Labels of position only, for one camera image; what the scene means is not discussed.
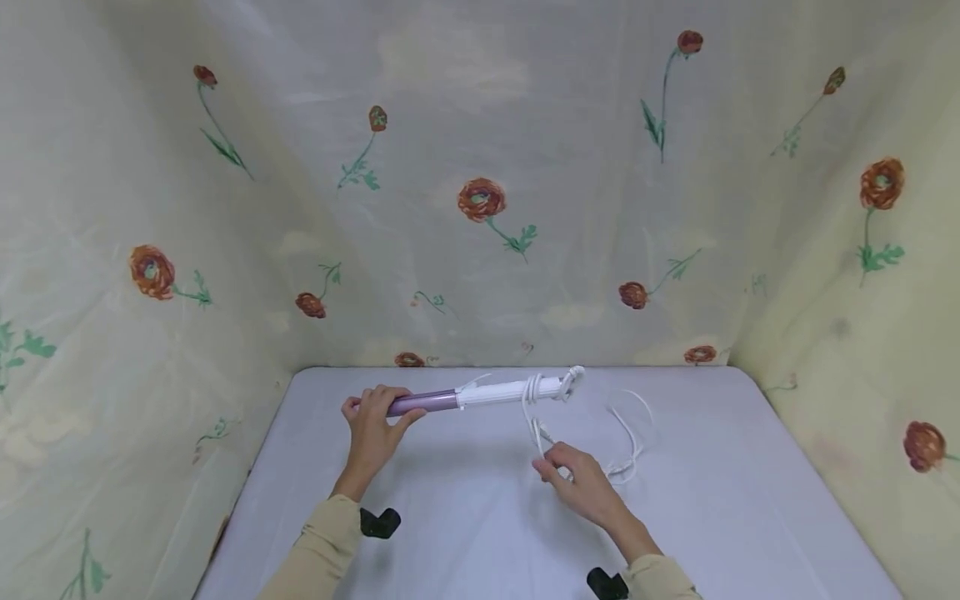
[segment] black clamp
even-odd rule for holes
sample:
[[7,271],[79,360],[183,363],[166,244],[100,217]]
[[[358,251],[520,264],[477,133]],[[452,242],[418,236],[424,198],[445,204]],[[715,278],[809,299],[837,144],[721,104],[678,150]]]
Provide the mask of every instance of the black clamp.
[[612,577],[599,566],[587,574],[587,585],[598,600],[627,600],[630,590],[619,573]]
[[399,526],[400,513],[394,509],[387,509],[380,516],[367,509],[360,509],[360,533],[368,538],[389,540]]

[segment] finger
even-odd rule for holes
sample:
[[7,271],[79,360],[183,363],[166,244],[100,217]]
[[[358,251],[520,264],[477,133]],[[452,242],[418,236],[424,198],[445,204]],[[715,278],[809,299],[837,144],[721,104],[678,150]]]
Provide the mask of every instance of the finger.
[[425,415],[426,411],[422,408],[418,408],[410,411],[409,413],[405,413],[402,417],[400,417],[400,420],[398,420],[394,425],[394,431],[398,435],[398,439],[403,437],[403,434],[407,432],[407,429],[410,428],[410,425],[414,424],[420,419],[423,419]]
[[373,390],[366,388],[363,393],[360,395],[360,406],[357,408],[358,411],[366,413],[370,410],[371,405],[373,404]]
[[557,467],[573,467],[580,462],[583,452],[569,444],[557,442],[549,450],[543,453],[543,458],[550,461]]
[[406,388],[394,388],[386,385],[376,386],[376,390],[373,392],[375,400],[373,401],[373,407],[378,413],[383,415],[383,418],[387,418],[387,411],[390,410],[390,405],[394,403],[400,396],[410,395],[410,390]]
[[343,413],[344,418],[347,419],[347,422],[353,420],[357,416],[357,406],[360,405],[360,398],[357,396],[351,396],[347,398],[344,402],[344,405],[340,407],[340,412]]
[[533,462],[533,466],[540,474],[540,480],[553,486],[557,493],[566,493],[567,488],[573,485],[560,475],[560,472],[550,464],[550,461],[538,458]]

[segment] curtain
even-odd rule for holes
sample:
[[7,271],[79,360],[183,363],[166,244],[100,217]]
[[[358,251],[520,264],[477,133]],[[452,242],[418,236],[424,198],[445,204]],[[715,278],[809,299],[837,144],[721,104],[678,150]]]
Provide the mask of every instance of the curtain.
[[733,364],[960,584],[950,3],[3,12],[0,596],[190,597],[309,365]]

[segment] curling iron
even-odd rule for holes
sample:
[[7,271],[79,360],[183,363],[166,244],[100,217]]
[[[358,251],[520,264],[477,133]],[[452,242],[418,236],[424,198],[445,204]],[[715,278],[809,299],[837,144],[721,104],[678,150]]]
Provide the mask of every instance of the curling iron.
[[432,413],[455,408],[464,410],[468,406],[484,404],[536,402],[545,398],[566,400],[573,394],[573,390],[584,372],[583,367],[577,366],[571,367],[563,377],[541,377],[536,389],[529,388],[529,380],[481,386],[477,385],[477,380],[482,377],[478,377],[466,385],[451,390],[401,396],[390,405],[387,417],[399,417],[419,408]]

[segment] white tabletop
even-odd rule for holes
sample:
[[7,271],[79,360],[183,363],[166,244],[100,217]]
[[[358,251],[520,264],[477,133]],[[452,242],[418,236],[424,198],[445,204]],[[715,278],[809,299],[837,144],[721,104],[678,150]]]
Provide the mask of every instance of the white tabletop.
[[[449,389],[479,369],[308,369],[294,377],[237,503],[199,600],[253,600],[346,459],[339,408],[377,383]],[[499,369],[482,383],[524,379]],[[559,375],[564,369],[544,370]],[[656,427],[631,389],[653,409]],[[566,404],[535,407],[558,439],[606,464],[649,444],[622,494],[707,600],[901,598],[756,385],[727,367],[588,369]],[[530,467],[516,403],[433,413],[408,432],[363,505],[399,511],[390,540],[363,540],[337,598],[594,598],[615,548]]]

